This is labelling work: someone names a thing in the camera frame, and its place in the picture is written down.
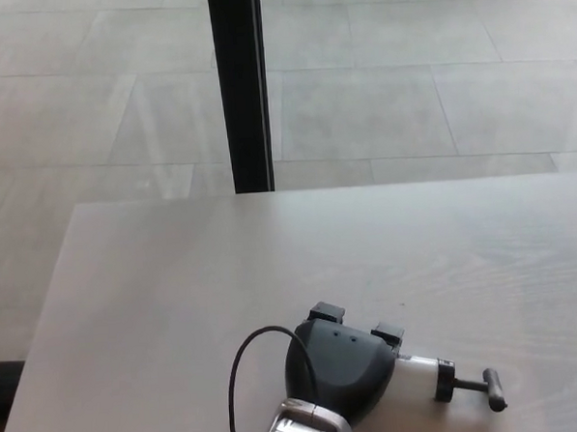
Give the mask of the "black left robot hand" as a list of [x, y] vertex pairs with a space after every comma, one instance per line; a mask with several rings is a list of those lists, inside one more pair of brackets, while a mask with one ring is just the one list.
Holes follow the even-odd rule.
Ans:
[[355, 426], [383, 396], [404, 330], [380, 323], [370, 332], [345, 326], [345, 309], [318, 302], [295, 329], [285, 358], [286, 394], [314, 403]]

